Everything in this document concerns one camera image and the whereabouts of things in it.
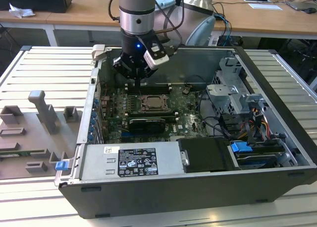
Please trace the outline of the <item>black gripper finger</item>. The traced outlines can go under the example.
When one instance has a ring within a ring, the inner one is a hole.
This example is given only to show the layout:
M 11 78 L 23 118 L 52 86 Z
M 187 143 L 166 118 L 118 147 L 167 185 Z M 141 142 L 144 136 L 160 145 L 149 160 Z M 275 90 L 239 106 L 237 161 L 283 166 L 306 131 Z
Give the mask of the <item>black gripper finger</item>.
M 134 86 L 138 87 L 137 66 L 133 57 L 118 57 L 113 60 L 112 67 L 126 79 L 134 80 Z
M 148 66 L 138 69 L 138 87 L 141 86 L 141 80 L 149 78 L 155 73 L 155 70 L 150 69 Z

